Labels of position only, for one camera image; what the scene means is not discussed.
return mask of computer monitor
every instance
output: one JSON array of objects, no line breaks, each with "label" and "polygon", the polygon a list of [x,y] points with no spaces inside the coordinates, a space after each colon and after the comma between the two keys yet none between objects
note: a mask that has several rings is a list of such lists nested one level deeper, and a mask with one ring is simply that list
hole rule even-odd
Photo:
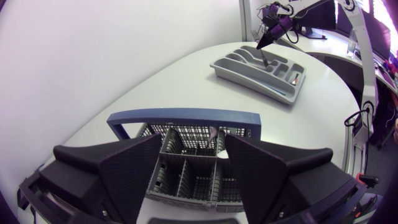
[{"label": "computer monitor", "polygon": [[[366,29],[368,30],[369,39],[371,41],[372,50],[378,56],[388,59],[390,54],[391,34],[390,30],[382,22],[378,21],[371,14],[363,11]],[[338,6],[338,18],[336,32],[349,37],[349,33],[353,26],[351,25],[343,8]]]},{"label": "computer monitor", "polygon": [[308,11],[299,12],[295,16],[294,29],[309,39],[326,39],[325,36],[312,31],[312,28],[323,30],[336,29],[336,7],[334,0],[326,0],[314,5]]}]

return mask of white table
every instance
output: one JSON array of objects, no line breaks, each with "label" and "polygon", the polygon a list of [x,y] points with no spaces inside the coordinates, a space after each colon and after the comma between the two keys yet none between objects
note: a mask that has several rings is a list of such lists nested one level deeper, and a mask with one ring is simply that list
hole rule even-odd
[{"label": "white table", "polygon": [[[324,57],[333,57],[337,58],[339,60],[349,62],[353,65],[356,65],[360,68],[362,68],[362,61],[357,58],[357,56],[354,56],[354,58],[347,57],[347,46],[348,46],[348,38],[341,35],[337,34],[336,32],[330,32],[330,31],[322,31],[315,29],[315,31],[319,34],[325,34],[327,37],[327,40],[317,40],[317,39],[308,39],[302,35],[298,35],[299,40],[296,44],[292,44],[286,35],[283,35],[279,40],[278,43],[282,45],[287,45],[289,47],[292,47],[296,50],[301,50],[302,52],[305,52],[307,54],[313,55],[314,57],[318,58],[319,60],[323,61]],[[295,41],[296,36],[293,31],[289,31],[288,35],[291,40]],[[379,61],[383,61],[378,55],[373,53],[373,57],[378,59]],[[386,79],[382,76],[379,70],[375,70],[376,78],[383,82],[393,93],[398,95],[398,88],[393,84],[391,85],[386,81]]]},{"label": "white table", "polygon": [[[317,59],[288,47],[272,44],[263,50],[287,57],[307,68],[302,89],[294,105],[218,78],[210,62],[254,42],[223,44],[200,50],[173,63],[126,93],[74,134],[66,146],[89,146],[118,139],[106,123],[110,114],[139,108],[216,108],[259,113],[261,140],[305,149],[329,147],[332,161],[341,167],[345,143],[343,121],[358,106],[342,79]],[[127,125],[135,136],[139,125]],[[211,213],[164,205],[144,199],[138,223],[151,217],[179,220],[211,220],[235,217],[247,223],[244,213]]]}]

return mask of blue basket handle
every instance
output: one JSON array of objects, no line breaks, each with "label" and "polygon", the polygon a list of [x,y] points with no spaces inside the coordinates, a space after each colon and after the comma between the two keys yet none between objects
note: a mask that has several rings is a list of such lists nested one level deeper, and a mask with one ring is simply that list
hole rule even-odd
[{"label": "blue basket handle", "polygon": [[253,139],[261,137],[260,115],[242,111],[201,108],[140,109],[111,114],[106,122],[120,140],[130,138],[122,126],[128,123],[177,123],[245,128],[251,130]]}]

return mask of white wall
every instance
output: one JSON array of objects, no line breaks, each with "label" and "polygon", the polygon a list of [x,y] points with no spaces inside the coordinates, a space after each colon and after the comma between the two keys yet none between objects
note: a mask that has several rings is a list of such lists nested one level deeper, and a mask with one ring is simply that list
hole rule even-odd
[{"label": "white wall", "polygon": [[12,211],[17,186],[54,145],[172,62],[240,41],[239,17],[238,0],[6,1],[0,190]]},{"label": "white wall", "polygon": [[265,0],[250,0],[251,27],[256,31],[259,29],[261,23],[261,20],[257,17],[257,13],[259,12],[257,9],[265,3]]}]

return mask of gray cutlery tray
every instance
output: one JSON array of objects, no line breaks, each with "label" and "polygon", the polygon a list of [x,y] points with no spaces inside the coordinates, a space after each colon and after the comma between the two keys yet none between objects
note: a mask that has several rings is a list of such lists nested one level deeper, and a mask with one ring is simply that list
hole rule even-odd
[{"label": "gray cutlery tray", "polygon": [[242,46],[210,64],[216,75],[246,86],[285,104],[294,104],[305,78],[301,65],[263,51],[269,65],[264,66],[261,53]]}]

